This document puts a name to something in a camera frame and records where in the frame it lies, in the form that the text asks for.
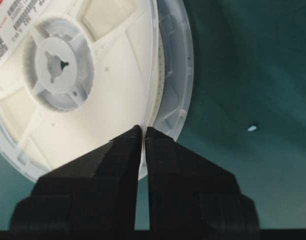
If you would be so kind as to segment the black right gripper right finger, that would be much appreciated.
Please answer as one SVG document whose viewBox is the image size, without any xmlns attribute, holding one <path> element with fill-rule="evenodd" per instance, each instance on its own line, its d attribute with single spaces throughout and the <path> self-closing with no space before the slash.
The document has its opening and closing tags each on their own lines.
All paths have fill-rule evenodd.
<svg viewBox="0 0 306 240">
<path fill-rule="evenodd" d="M 254 201 L 232 173 L 153 127 L 145 148 L 153 231 L 259 231 Z"/>
</svg>

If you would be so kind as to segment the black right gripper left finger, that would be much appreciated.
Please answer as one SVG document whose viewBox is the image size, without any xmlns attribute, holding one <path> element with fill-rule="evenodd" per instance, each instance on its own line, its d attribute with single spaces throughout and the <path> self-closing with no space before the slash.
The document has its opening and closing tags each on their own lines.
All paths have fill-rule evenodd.
<svg viewBox="0 0 306 240">
<path fill-rule="evenodd" d="M 131 232 L 135 225 L 142 131 L 108 143 L 41 176 L 17 203 L 12 232 Z"/>
</svg>

